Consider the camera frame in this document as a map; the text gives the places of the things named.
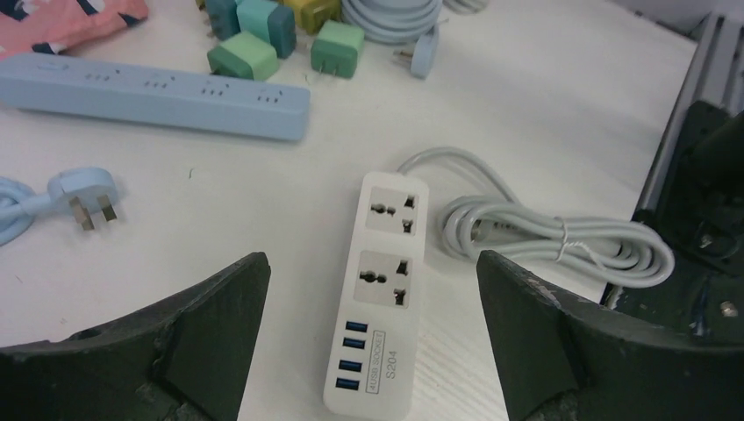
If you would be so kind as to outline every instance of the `power outlet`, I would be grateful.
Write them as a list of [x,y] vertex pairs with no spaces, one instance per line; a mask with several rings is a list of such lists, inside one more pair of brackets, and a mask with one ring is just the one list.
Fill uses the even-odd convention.
[[367,228],[395,234],[415,235],[419,225],[416,206],[419,198],[400,190],[372,188]]
[[412,273],[413,262],[409,257],[361,252],[354,300],[407,309]]
[[428,203],[419,180],[364,177],[323,391],[334,413],[397,421],[411,408]]
[[0,61],[0,101],[25,110],[300,140],[310,91],[29,53]]

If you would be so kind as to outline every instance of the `usb port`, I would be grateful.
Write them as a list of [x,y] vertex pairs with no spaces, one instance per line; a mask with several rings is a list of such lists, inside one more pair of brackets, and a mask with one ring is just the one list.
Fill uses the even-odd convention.
[[366,332],[367,324],[357,323],[357,322],[347,322],[347,330],[354,331],[354,332]]
[[361,363],[347,360],[339,361],[339,370],[355,371],[361,373]]
[[364,341],[361,339],[344,338],[344,346],[350,348],[364,349]]
[[336,379],[336,387],[339,389],[359,390],[359,382],[338,378]]

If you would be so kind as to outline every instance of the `table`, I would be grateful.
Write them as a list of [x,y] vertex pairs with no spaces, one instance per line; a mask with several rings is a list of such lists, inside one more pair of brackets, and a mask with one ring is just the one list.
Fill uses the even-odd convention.
[[[139,28],[71,53],[208,71],[205,15],[191,1],[150,4]],[[294,53],[270,81],[312,91],[298,145],[0,106],[3,175],[43,189],[62,169],[96,165],[125,192],[119,221],[82,232],[47,218],[0,250],[0,346],[64,339],[264,251],[273,273],[240,419],[341,420],[321,394],[368,171],[460,146],[539,211],[629,219],[695,46],[596,0],[494,0],[446,16],[425,82],[386,46],[367,44],[350,81],[313,74],[309,52]],[[414,174],[432,214],[494,191],[447,165]],[[475,267],[429,232],[408,419],[506,419]],[[591,300],[604,289],[550,262],[526,266]]]

